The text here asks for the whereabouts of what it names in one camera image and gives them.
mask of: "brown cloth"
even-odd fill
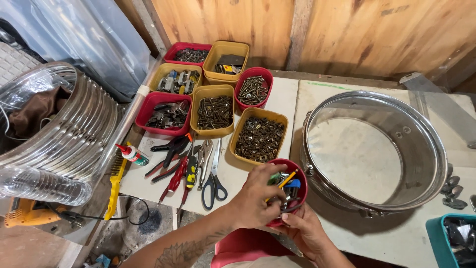
[[[33,137],[40,131],[41,120],[57,114],[70,95],[62,86],[33,94],[21,109],[8,116],[10,128],[20,138]]]

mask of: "power cord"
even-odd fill
[[[118,196],[118,197],[129,197],[129,198],[134,198],[136,200],[139,200],[139,201],[142,201],[144,203],[144,205],[146,205],[146,208],[147,208],[147,217],[145,218],[145,220],[143,220],[142,222],[139,222],[139,223],[133,223],[130,221],[129,219],[129,216],[125,216],[125,217],[118,217],[118,218],[110,218],[109,220],[123,220],[123,219],[127,219],[129,221],[129,223],[131,223],[132,225],[141,225],[141,224],[144,224],[148,219],[149,219],[149,206],[147,205],[146,201],[144,201],[143,199],[141,198],[138,198],[138,197],[135,197],[135,196],[128,196],[128,195],[121,195],[121,196]],[[51,203],[49,202],[46,202],[46,205],[48,206],[49,209],[51,209],[56,215],[58,215],[59,218],[61,219],[64,219],[64,220],[67,220],[71,223],[71,227],[75,227],[75,226],[79,226],[79,227],[82,227],[82,224],[84,223],[84,218],[87,218],[87,219],[95,219],[95,220],[105,220],[103,217],[94,217],[94,216],[88,216],[88,215],[81,215],[79,213],[76,213],[76,212],[72,212],[72,211],[63,211],[63,212],[59,212],[58,210],[56,210],[55,208],[53,208],[53,206],[51,205]]]

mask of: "white table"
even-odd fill
[[[281,151],[279,152],[278,158],[289,159],[289,151],[291,148],[291,139],[292,132],[294,127],[294,113],[296,110],[296,98],[298,95],[298,80],[286,79],[286,78],[274,78],[273,88],[271,95],[269,96],[268,102],[266,103],[265,109],[274,111],[280,114],[285,115],[288,118],[288,128],[286,132],[286,137],[283,140]],[[241,112],[238,108],[235,111],[235,126],[238,123]],[[144,179],[144,175],[149,171],[153,166],[162,161],[165,158],[167,152],[150,152],[150,148],[155,145],[166,144],[172,137],[163,136],[158,134],[151,134],[146,132],[142,141],[140,142],[139,150],[143,151],[145,154],[151,156],[150,163],[145,167],[140,167],[137,165],[131,165],[130,169],[127,171],[125,176],[122,178],[120,183],[120,192],[123,194],[136,196],[144,198],[146,200],[158,202],[162,192],[169,184],[170,178],[165,178],[159,182],[153,184],[151,179]],[[198,136],[195,141],[196,145],[201,145],[205,137]],[[211,163],[213,161],[213,156],[215,154],[216,144],[218,137],[207,137],[211,138],[214,144],[213,153],[210,157],[208,170],[205,177],[208,178],[210,173]],[[228,191],[228,198],[222,202],[215,200],[213,210],[217,207],[220,207],[228,203],[242,188],[248,173],[255,167],[255,165],[245,163],[241,160],[238,160],[229,150],[229,141],[231,134],[223,137],[220,159],[218,161],[218,179],[220,183]],[[169,193],[162,202],[165,205],[171,206],[176,209],[180,206],[182,202],[182,195],[184,192],[185,186],[181,182],[175,193]],[[201,202],[201,191],[198,191],[197,186],[193,187],[187,197],[187,201],[182,209],[198,213],[201,215],[206,215],[211,211],[205,210]]]
[[[297,97],[291,160],[299,163],[302,122],[306,113],[328,97],[349,90],[375,91],[409,103],[406,90],[301,80]],[[469,97],[455,94],[450,96],[476,118]],[[460,185],[465,188],[459,199],[469,203],[469,196],[476,194],[476,150],[467,148],[457,134],[431,110],[429,115],[432,125],[446,148],[448,162],[455,167],[453,174],[461,177]],[[307,202],[314,208],[326,233],[340,250],[409,268],[434,268],[437,264],[426,233],[426,221],[446,213],[474,213],[470,205],[462,211],[444,206],[443,197],[438,195],[409,213],[373,219],[361,218],[358,213],[334,208],[312,191],[309,192]]]

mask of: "red bottle cap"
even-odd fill
[[[132,149],[129,146],[123,146],[119,144],[116,144],[116,146],[119,147],[120,151],[125,155],[128,155],[130,152],[132,152]]]

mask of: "red bowl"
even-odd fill
[[[188,101],[190,107],[188,108],[185,125],[181,128],[161,129],[156,127],[146,126],[147,121],[154,112],[154,107],[158,103],[176,103],[181,101]],[[147,94],[144,103],[140,107],[139,113],[136,117],[136,124],[150,133],[162,134],[168,136],[182,136],[187,134],[190,130],[190,111],[192,110],[192,98],[188,95],[166,93],[166,92],[151,92]]]
[[[262,102],[260,102],[258,104],[255,104],[255,105],[246,105],[246,104],[244,104],[244,103],[242,103],[241,101],[238,100],[238,94],[241,90],[241,86],[243,85],[243,82],[248,77],[255,76],[255,75],[262,75],[263,76],[263,78],[265,79],[265,82],[268,84],[268,88],[269,88],[268,89],[268,94],[266,95],[266,98]],[[263,107],[266,104],[266,102],[268,101],[269,95],[271,94],[271,88],[272,87],[273,87],[273,75],[271,74],[270,71],[268,71],[267,69],[262,68],[262,67],[252,67],[252,68],[247,69],[246,71],[244,71],[241,74],[241,76],[238,80],[238,83],[235,86],[234,96],[235,96],[235,101],[238,104],[238,108],[241,111],[244,111],[246,108],[250,108],[250,107],[257,107],[257,108]]]
[[[175,54],[177,51],[186,49],[186,48],[193,48],[193,49],[200,49],[200,50],[208,50],[210,51],[211,45],[210,44],[198,44],[198,43],[187,43],[187,42],[176,42],[173,44],[170,49],[165,53],[164,60],[168,63],[177,63],[177,64],[186,64],[186,65],[198,65],[200,67],[203,66],[203,62],[195,63],[195,62],[181,62],[181,61],[174,61]]]
[[[307,197],[307,179],[306,179],[306,176],[304,175],[304,172],[302,171],[302,169],[296,163],[292,162],[291,160],[282,159],[282,158],[271,160],[268,163],[274,163],[274,164],[277,164],[277,165],[278,164],[287,164],[288,169],[286,170],[286,172],[289,172],[289,173],[293,172],[296,169],[299,170],[297,172],[297,174],[294,175],[293,179],[299,179],[299,181],[301,182],[301,188],[299,188],[299,190],[297,191],[297,196],[300,197],[301,199],[299,201],[291,202],[290,205],[291,205],[291,207],[297,206],[297,205],[302,205],[304,203],[304,201],[306,200],[306,197]],[[296,212],[298,210],[299,210],[299,208],[291,211],[290,213],[296,214]],[[267,227],[278,227],[280,225],[283,225],[283,221],[280,218],[279,219],[274,219],[274,220],[270,221],[268,224],[266,224]]]

